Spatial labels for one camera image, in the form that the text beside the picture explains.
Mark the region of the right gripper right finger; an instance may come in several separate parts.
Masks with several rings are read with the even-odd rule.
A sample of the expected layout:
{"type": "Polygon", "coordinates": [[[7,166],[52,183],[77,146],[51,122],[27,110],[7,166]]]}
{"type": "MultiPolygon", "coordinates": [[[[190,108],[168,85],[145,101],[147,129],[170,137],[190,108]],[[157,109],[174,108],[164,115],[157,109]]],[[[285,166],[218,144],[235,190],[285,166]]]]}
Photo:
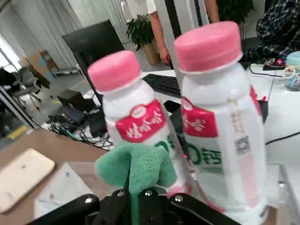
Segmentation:
{"type": "Polygon", "coordinates": [[[146,189],[140,193],[140,224],[233,225],[235,221],[188,194],[168,198],[146,189]]]}

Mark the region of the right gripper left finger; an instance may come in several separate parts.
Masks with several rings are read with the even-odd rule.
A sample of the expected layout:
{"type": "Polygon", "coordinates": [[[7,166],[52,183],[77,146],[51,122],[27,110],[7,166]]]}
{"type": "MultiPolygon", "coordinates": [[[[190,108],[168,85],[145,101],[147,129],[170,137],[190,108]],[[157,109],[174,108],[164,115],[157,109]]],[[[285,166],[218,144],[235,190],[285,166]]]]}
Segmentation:
{"type": "Polygon", "coordinates": [[[100,200],[82,195],[31,221],[29,225],[128,225],[129,192],[116,190],[100,200]]]}

